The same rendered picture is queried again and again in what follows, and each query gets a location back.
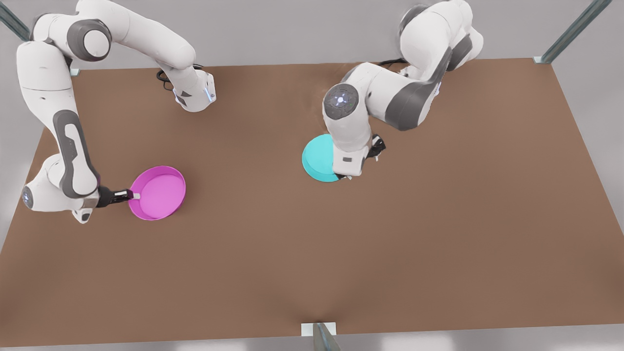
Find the blue plate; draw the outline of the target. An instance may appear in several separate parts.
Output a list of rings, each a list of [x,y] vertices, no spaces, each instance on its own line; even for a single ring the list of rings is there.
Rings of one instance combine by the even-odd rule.
[[[302,165],[306,173],[317,181],[339,180],[333,171],[333,141],[330,134],[321,134],[306,144],[302,153]]]

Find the silver frame post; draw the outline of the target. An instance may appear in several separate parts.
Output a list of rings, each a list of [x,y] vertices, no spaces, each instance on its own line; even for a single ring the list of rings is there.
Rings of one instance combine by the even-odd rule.
[[[33,29],[36,26],[38,20],[49,13],[42,13],[33,19],[33,24],[29,27],[16,14],[9,9],[2,0],[0,0],[0,22],[2,22],[9,30],[11,30],[16,36],[22,40],[23,42],[29,42],[33,40]],[[49,38],[49,34],[47,34],[44,42],[50,45],[56,45],[52,38]],[[77,77],[80,74],[80,69],[72,68],[72,58],[64,55],[65,64],[67,65],[67,69],[71,75],[71,77]]]
[[[552,64],[563,51],[583,32],[613,0],[592,0],[583,12],[571,23],[541,56],[533,57],[535,64]]]
[[[336,322],[301,324],[301,336],[312,337],[313,351],[341,351],[336,335]]]

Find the pink plate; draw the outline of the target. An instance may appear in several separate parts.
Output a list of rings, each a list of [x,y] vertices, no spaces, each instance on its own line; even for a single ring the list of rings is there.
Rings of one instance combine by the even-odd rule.
[[[178,169],[156,166],[143,171],[130,190],[141,195],[139,200],[129,200],[131,212],[143,220],[154,221],[169,217],[180,208],[186,182]]]

